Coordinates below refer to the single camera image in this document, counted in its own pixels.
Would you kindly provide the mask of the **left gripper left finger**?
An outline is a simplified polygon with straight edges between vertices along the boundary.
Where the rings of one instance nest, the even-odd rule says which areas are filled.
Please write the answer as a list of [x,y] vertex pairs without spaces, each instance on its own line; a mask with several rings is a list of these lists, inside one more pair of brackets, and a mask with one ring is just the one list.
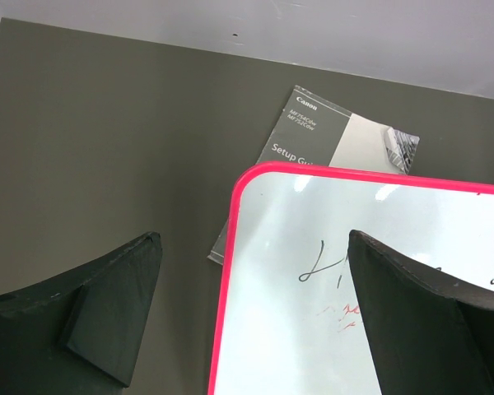
[[120,394],[132,382],[162,260],[147,232],[0,295],[0,394]]

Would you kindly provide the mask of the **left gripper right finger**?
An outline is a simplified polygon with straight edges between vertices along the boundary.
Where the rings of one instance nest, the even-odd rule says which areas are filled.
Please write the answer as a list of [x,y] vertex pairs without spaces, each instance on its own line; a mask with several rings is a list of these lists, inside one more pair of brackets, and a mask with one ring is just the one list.
[[494,291],[352,230],[348,260],[383,394],[494,394]]

